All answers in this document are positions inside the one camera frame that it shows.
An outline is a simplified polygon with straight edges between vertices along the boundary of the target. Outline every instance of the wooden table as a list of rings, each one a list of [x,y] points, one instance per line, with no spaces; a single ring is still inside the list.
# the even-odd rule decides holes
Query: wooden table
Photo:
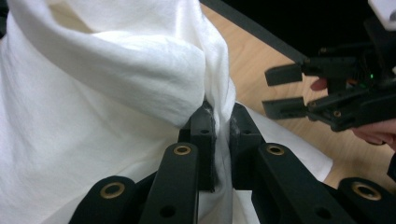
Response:
[[[326,94],[324,91],[310,90],[309,86],[315,77],[304,77],[303,82],[299,83],[268,87],[264,72],[270,67],[293,61],[213,9],[205,5],[202,5],[202,9],[228,44],[230,73],[239,102],[265,116],[262,100],[302,95],[309,101]],[[341,179],[356,176],[372,180],[396,194],[396,183],[386,175],[393,155],[393,150],[388,146],[371,146],[351,131],[334,133],[329,126],[319,121],[283,119],[277,123],[333,159],[332,170],[324,181],[326,184],[337,188]]]

